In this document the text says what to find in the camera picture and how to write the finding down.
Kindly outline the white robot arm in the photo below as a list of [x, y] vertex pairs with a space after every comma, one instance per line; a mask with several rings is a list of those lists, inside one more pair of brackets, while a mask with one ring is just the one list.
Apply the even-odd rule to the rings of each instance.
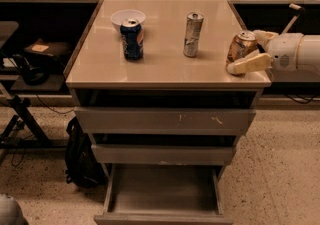
[[320, 36], [263, 30], [242, 30], [230, 44], [226, 71], [242, 76], [272, 68], [277, 71], [309, 70], [320, 66]]

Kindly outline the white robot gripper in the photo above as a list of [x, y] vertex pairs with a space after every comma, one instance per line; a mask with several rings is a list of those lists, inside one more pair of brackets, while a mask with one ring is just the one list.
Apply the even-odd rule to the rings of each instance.
[[297, 69], [297, 52], [303, 38], [302, 33], [285, 33], [254, 30], [258, 44], [267, 48], [268, 53], [249, 54], [245, 58], [229, 64], [226, 70], [231, 75], [243, 75], [248, 72], [263, 71], [271, 65], [275, 70], [295, 71]]

